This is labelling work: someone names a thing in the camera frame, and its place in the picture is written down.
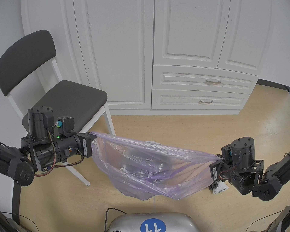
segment chair seat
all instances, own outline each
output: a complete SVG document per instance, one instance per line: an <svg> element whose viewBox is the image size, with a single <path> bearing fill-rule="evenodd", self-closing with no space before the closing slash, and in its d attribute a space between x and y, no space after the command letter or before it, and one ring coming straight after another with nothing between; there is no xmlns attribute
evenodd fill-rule
<svg viewBox="0 0 290 232"><path fill-rule="evenodd" d="M107 99L107 93L102 90L63 80L51 88L33 107L52 107L55 121L62 116L74 117L75 131L80 132ZM27 114L22 119L22 125L29 132Z"/></svg>

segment drawer panel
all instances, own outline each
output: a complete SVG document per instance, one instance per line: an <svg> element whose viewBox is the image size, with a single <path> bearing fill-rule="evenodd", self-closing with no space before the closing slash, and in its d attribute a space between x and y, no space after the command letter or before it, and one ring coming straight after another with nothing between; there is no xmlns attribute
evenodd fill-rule
<svg viewBox="0 0 290 232"><path fill-rule="evenodd" d="M189 90L152 90L152 109L241 110L249 94Z"/></svg>
<svg viewBox="0 0 290 232"><path fill-rule="evenodd" d="M153 89L251 94L257 80L255 75L223 69L153 65Z"/></svg>

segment wooden floor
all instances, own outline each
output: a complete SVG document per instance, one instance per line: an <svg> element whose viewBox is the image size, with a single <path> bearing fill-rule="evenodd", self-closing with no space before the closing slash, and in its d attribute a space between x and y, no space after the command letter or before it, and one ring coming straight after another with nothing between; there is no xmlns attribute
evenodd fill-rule
<svg viewBox="0 0 290 232"><path fill-rule="evenodd" d="M280 161L290 151L290 95L267 86L255 87L239 115L113 116L112 119L118 136L213 154L220 153L222 146L239 137L251 136L255 139L256 159L264 159L265 167ZM107 133L105 120L100 118L91 130ZM290 183L269 202L250 194L243 196L228 182L229 189L217 195L204 189L178 201L165 196L141 201L115 189L91 158L76 169L91 182L90 187L66 168L58 168L22 188L20 213L32 219L40 232L104 232L108 207L127 213L181 212L191 216L203 232L244 232L250 223L290 204ZM110 212L108 223L118 215ZM277 215L260 220L248 231L265 230ZM26 219L21 219L21 223L37 231Z"/></svg>

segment plastic bag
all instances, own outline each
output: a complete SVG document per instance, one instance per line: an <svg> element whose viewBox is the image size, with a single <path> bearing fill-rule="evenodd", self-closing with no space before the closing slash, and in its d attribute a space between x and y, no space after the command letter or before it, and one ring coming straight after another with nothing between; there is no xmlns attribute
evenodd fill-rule
<svg viewBox="0 0 290 232"><path fill-rule="evenodd" d="M147 200L155 195L182 199L213 182L209 165L219 159L186 150L91 132L93 160L126 196Z"/></svg>

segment metal handle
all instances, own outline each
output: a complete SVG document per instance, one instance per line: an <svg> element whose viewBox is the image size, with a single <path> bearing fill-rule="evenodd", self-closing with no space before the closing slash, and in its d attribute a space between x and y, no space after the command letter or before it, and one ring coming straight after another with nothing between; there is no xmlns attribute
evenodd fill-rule
<svg viewBox="0 0 290 232"><path fill-rule="evenodd" d="M206 80L205 82L211 83L211 84L220 84L220 81L209 81L209 80Z"/></svg>
<svg viewBox="0 0 290 232"><path fill-rule="evenodd" d="M209 103L213 103L213 100L211 100L210 102L200 100L200 103L207 103L207 104L209 104Z"/></svg>

